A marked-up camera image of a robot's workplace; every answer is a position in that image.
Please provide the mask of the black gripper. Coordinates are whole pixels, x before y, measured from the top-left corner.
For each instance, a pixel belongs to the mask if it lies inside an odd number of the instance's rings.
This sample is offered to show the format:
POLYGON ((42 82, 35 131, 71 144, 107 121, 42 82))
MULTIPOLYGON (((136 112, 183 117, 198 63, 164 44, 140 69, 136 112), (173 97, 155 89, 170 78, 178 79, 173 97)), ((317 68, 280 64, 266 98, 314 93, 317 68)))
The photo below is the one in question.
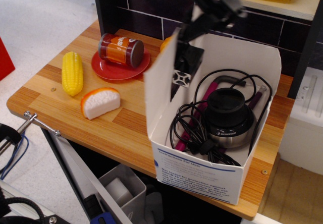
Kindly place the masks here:
POLYGON ((209 30, 226 27, 247 13, 240 0, 193 0, 202 14, 193 20, 193 10, 185 14, 178 33, 178 42, 190 42, 209 30))

